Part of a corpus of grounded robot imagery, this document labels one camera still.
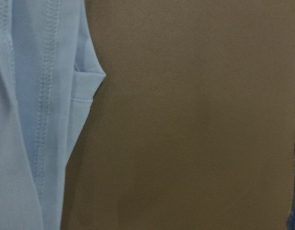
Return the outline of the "light blue t-shirt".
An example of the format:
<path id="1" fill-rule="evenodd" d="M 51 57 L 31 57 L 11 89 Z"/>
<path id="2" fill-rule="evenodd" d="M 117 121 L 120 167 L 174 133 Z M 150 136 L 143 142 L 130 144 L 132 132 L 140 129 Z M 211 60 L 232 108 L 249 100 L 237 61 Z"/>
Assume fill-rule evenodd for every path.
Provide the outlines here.
<path id="1" fill-rule="evenodd" d="M 60 228 L 68 160 L 105 78 L 82 0 L 0 0 L 0 230 Z"/>

